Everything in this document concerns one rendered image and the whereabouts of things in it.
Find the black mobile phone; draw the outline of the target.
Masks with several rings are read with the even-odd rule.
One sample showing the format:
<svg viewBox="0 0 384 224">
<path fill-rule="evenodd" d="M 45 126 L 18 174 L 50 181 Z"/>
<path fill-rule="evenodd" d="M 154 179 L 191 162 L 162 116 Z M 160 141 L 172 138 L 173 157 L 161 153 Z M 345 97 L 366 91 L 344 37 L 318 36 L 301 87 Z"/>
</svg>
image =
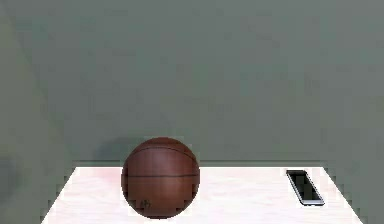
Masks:
<svg viewBox="0 0 384 224">
<path fill-rule="evenodd" d="M 303 206 L 323 206 L 325 204 L 305 170 L 287 170 L 286 175 L 299 202 Z"/>
</svg>

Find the brown basketball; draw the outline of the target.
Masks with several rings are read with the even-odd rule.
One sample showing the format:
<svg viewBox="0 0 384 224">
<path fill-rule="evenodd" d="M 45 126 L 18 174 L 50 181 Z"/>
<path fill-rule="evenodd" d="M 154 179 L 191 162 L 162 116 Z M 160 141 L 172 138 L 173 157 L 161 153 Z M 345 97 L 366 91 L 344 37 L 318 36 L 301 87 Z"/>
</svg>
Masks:
<svg viewBox="0 0 384 224">
<path fill-rule="evenodd" d="M 167 219 L 183 212 L 200 184 L 196 156 L 179 140 L 156 137 L 139 144 L 121 172 L 121 189 L 131 208 L 150 219 Z"/>
</svg>

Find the pale pink table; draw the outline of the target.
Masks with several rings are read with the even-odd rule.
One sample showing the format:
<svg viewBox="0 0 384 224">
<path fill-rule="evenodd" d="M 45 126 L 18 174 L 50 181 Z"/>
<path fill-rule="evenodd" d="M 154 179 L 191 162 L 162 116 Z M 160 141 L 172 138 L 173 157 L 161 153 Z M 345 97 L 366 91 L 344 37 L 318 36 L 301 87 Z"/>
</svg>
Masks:
<svg viewBox="0 0 384 224">
<path fill-rule="evenodd" d="M 323 206 L 302 205 L 284 167 L 205 167 L 180 215 L 154 220 L 125 201 L 119 167 L 78 167 L 41 224 L 363 224 L 321 167 L 307 173 Z"/>
</svg>

